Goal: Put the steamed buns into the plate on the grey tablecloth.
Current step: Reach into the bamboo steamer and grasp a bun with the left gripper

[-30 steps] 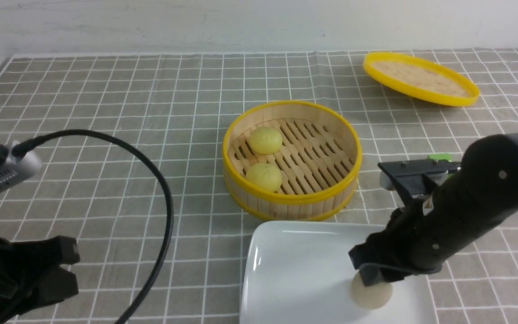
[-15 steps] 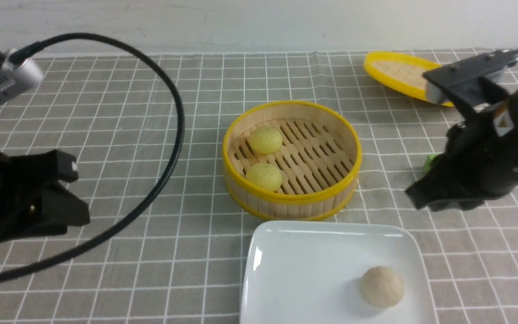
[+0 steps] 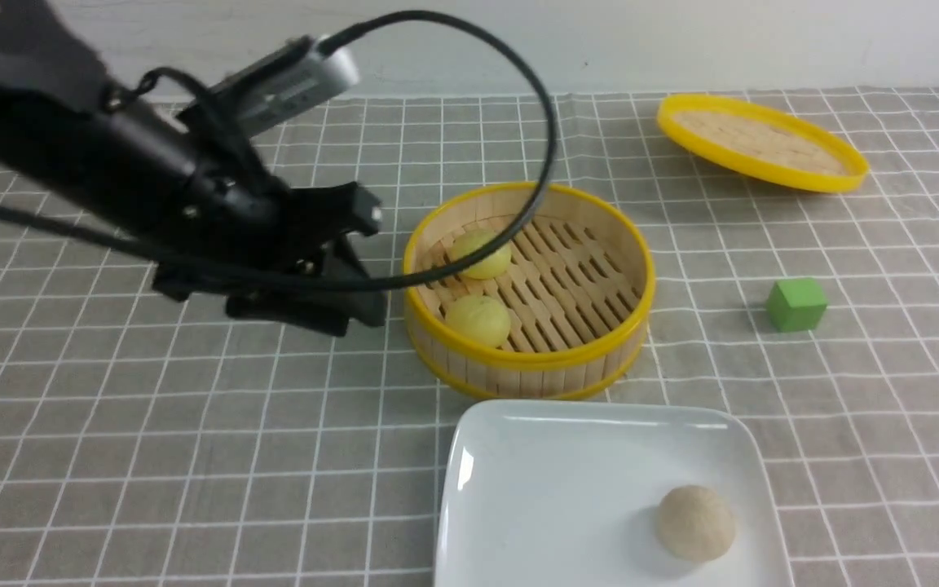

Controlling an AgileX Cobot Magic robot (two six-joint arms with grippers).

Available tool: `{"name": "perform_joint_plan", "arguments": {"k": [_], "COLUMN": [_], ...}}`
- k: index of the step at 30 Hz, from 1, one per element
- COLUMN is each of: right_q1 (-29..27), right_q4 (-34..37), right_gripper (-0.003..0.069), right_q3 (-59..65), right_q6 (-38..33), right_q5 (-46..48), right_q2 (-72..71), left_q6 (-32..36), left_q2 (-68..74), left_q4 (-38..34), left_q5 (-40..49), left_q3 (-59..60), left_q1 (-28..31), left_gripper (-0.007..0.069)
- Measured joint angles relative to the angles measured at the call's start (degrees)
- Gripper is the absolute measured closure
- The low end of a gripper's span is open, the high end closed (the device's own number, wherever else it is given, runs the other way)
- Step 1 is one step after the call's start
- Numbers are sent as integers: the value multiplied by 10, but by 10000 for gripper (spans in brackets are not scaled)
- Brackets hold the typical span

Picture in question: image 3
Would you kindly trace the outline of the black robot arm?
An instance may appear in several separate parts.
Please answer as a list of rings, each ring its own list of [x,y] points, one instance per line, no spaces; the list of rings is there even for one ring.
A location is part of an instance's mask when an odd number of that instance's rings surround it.
[[[349,242],[379,231],[379,200],[291,188],[250,139],[227,95],[169,68],[127,89],[47,2],[0,1],[0,164],[130,235],[173,301],[332,337],[381,326],[386,294]]]

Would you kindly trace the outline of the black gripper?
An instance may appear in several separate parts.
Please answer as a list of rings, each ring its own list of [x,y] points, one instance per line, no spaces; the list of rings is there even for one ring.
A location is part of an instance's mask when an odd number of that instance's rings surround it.
[[[287,277],[344,282],[335,291],[283,291],[250,280],[211,276],[162,263],[152,288],[175,301],[193,293],[227,297],[225,316],[246,322],[291,324],[332,338],[349,331],[350,320],[372,328],[386,322],[384,291],[370,289],[350,234],[380,230],[380,201],[356,181],[334,186],[290,188],[271,172],[264,193],[255,196],[222,174],[198,179],[211,200],[185,209],[183,248],[190,255]]]

